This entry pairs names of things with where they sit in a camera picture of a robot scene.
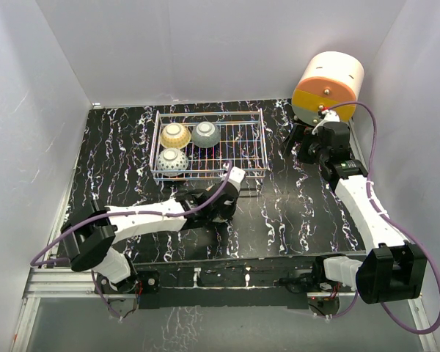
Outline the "blue white patterned bowl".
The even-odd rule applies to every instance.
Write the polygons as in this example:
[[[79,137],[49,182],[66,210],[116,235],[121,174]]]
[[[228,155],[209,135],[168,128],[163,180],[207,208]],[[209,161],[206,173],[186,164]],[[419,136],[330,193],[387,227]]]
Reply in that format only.
[[[164,177],[177,177],[187,170],[188,158],[182,150],[166,148],[160,152],[156,168]]]

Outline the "red rimmed patterned bowl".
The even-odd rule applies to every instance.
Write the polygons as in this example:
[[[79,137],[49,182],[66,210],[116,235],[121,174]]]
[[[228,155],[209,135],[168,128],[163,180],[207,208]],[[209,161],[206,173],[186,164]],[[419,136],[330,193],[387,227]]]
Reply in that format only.
[[[219,129],[211,122],[204,121],[198,123],[191,134],[192,142],[200,148],[212,148],[221,140]]]

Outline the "yellow dotted sun bowl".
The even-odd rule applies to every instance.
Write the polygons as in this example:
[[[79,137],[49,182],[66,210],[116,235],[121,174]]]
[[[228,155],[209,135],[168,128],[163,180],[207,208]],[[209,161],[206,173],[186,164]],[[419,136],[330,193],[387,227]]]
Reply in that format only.
[[[177,122],[166,125],[161,132],[160,143],[165,148],[183,149],[190,141],[189,129]]]

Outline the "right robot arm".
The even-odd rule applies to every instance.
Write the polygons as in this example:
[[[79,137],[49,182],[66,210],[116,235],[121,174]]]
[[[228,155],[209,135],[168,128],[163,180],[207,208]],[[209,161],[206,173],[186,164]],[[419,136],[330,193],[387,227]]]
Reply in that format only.
[[[313,285],[327,291],[339,282],[356,290],[367,304],[418,297],[427,257],[372,206],[367,170],[352,156],[350,128],[343,122],[326,122],[316,129],[295,124],[283,146],[286,155],[292,150],[301,163],[319,165],[322,178],[353,219],[366,251],[363,261],[343,254],[319,257],[312,268]]]

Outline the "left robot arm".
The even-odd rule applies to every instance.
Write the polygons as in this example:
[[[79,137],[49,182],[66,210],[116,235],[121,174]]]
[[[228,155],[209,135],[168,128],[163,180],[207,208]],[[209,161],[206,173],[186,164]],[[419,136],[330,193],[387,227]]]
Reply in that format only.
[[[194,189],[164,202],[135,207],[90,206],[69,219],[61,232],[69,233],[62,242],[74,272],[92,270],[111,287],[127,293],[138,281],[128,255],[113,248],[137,235],[181,232],[230,220],[241,190],[239,181],[228,180],[205,190]]]

